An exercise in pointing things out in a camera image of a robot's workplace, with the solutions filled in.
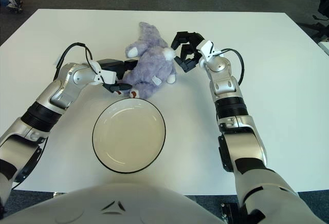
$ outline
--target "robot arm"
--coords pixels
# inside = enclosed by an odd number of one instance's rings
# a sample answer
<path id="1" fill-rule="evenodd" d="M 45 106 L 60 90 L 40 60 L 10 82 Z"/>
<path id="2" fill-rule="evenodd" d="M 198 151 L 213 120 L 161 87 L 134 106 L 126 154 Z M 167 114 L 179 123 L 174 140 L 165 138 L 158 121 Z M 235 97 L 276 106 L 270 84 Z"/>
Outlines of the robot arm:
<path id="1" fill-rule="evenodd" d="M 185 72 L 200 63 L 210 79 L 222 133 L 218 138 L 220 155 L 224 169 L 234 173 L 244 222 L 323 223 L 279 174 L 266 167 L 265 147 L 239 87 L 243 71 L 238 83 L 231 75 L 229 60 L 220 56 L 228 49 L 216 49 L 211 41 L 195 32 L 178 32 L 172 48 L 177 49 L 181 43 L 190 44 L 182 46 L 181 58 L 176 57 L 175 61 Z M 186 60 L 188 54 L 194 54 L 194 58 Z"/>
<path id="2" fill-rule="evenodd" d="M 78 98 L 88 84 L 103 86 L 110 92 L 130 89 L 118 84 L 137 61 L 101 60 L 88 64 L 68 63 L 56 79 L 40 94 L 22 117 L 0 137 L 0 213 L 10 194 L 13 182 L 22 182 L 34 169 L 52 127 Z"/>

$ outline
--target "purple plush toy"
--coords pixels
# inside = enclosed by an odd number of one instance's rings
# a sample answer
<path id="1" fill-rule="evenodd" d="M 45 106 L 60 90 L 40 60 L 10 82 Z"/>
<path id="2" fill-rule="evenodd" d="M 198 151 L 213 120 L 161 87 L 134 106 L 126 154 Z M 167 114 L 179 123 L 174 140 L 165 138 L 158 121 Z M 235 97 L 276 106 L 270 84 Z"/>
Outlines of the purple plush toy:
<path id="1" fill-rule="evenodd" d="M 127 58 L 139 57 L 136 67 L 122 79 L 123 83 L 132 85 L 131 98 L 146 99 L 150 97 L 162 83 L 173 84 L 176 71 L 173 59 L 175 51 L 161 38 L 153 25 L 140 22 L 141 30 L 138 41 L 125 49 Z"/>

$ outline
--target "white table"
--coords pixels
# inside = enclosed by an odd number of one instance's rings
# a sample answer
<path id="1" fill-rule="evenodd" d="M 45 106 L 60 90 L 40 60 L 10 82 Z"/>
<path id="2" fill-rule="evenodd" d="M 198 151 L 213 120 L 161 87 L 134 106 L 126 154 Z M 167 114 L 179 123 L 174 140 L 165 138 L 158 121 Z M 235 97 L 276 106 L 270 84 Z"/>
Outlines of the white table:
<path id="1" fill-rule="evenodd" d="M 329 187 L 329 58 L 286 14 L 38 10 L 0 48 L 0 133 L 21 116 L 52 81 L 53 63 L 73 42 L 94 59 L 124 60 L 138 38 L 138 22 L 158 27 L 171 43 L 177 31 L 197 31 L 218 48 L 237 49 L 245 60 L 242 92 L 268 152 L 268 167 L 295 191 Z M 238 78 L 240 64 L 226 54 Z M 74 48 L 66 62 L 85 61 Z M 106 169 L 92 148 L 99 114 L 118 100 L 101 86 L 85 88 L 53 128 L 45 153 L 19 189 L 68 192 L 110 182 L 141 182 L 182 194 L 235 194 L 234 177 L 218 153 L 209 80 L 197 67 L 177 67 L 177 82 L 149 99 L 167 126 L 164 148 L 139 173 Z"/>

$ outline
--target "plate rim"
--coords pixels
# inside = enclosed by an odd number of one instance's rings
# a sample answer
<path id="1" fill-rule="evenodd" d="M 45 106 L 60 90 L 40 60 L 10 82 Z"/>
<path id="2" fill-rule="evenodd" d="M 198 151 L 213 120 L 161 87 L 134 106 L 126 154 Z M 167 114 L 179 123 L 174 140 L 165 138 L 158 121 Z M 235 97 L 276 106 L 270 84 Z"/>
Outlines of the plate rim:
<path id="1" fill-rule="evenodd" d="M 145 101 L 145 102 L 151 104 L 152 106 L 154 106 L 155 109 L 158 110 L 158 112 L 160 113 L 161 118 L 162 118 L 162 120 L 163 120 L 163 125 L 164 125 L 165 128 L 164 128 L 164 138 L 163 138 L 163 143 L 162 143 L 161 149 L 159 150 L 159 153 L 156 155 L 156 157 L 155 157 L 155 158 L 154 158 L 154 159 L 153 159 L 148 165 L 146 165 L 145 167 L 143 167 L 143 168 L 141 168 L 141 169 L 138 169 L 138 170 L 135 170 L 135 171 L 131 171 L 131 172 L 121 172 L 121 171 L 117 171 L 117 170 L 114 170 L 114 169 L 108 167 L 108 166 L 105 165 L 105 163 L 103 163 L 102 160 L 98 157 L 98 155 L 97 155 L 97 153 L 96 153 L 96 151 L 95 151 L 95 147 L 94 147 L 94 131 L 95 131 L 95 127 L 96 127 L 97 121 L 99 120 L 99 118 L 101 117 L 101 115 L 105 112 L 105 110 L 107 110 L 107 109 L 108 109 L 110 106 L 112 106 L 113 104 L 115 104 L 115 103 L 117 103 L 117 102 L 120 102 L 120 101 L 123 101 L 123 100 L 127 100 L 127 99 L 138 99 L 138 100 L 143 100 L 143 101 Z M 111 170 L 111 171 L 113 171 L 113 172 L 115 172 L 115 173 L 119 173 L 119 174 L 133 174 L 133 173 L 137 173 L 137 172 L 140 172 L 140 171 L 146 169 L 147 167 L 149 167 L 149 166 L 150 166 L 150 165 L 151 165 L 151 164 L 152 164 L 152 163 L 158 158 L 158 156 L 160 155 L 160 153 L 161 153 L 161 151 L 162 151 L 162 149 L 163 149 L 163 146 L 165 145 L 166 135 L 167 135 L 167 128 L 166 128 L 165 119 L 163 118 L 163 115 L 162 115 L 162 113 L 160 112 L 160 110 L 159 110 L 159 109 L 158 109 L 153 103 L 151 103 L 151 102 L 149 102 L 149 101 L 147 101 L 147 100 L 145 100 L 145 99 L 141 99 L 141 98 L 124 98 L 124 99 L 121 99 L 121 100 L 115 101 L 114 103 L 112 103 L 112 104 L 110 104 L 109 106 L 107 106 L 107 107 L 101 112 L 101 114 L 98 116 L 98 118 L 97 118 L 97 120 L 96 120 L 96 122 L 95 122 L 95 124 L 94 124 L 94 128 L 93 128 L 93 133 L 92 133 L 92 144 L 93 144 L 93 150 L 94 150 L 94 153 L 95 153 L 95 155 L 96 155 L 96 158 L 99 160 L 99 162 L 100 162 L 104 167 L 106 167 L 107 169 L 109 169 L 109 170 Z"/>

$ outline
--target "white plate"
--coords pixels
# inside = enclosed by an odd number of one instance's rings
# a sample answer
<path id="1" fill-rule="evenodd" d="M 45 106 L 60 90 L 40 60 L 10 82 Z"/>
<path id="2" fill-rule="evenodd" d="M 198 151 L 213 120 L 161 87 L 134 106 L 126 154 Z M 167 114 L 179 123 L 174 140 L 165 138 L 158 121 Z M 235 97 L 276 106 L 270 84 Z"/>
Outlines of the white plate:
<path id="1" fill-rule="evenodd" d="M 142 99 L 123 99 L 99 116 L 93 131 L 97 158 L 117 173 L 134 173 L 160 154 L 166 137 L 160 111 Z"/>

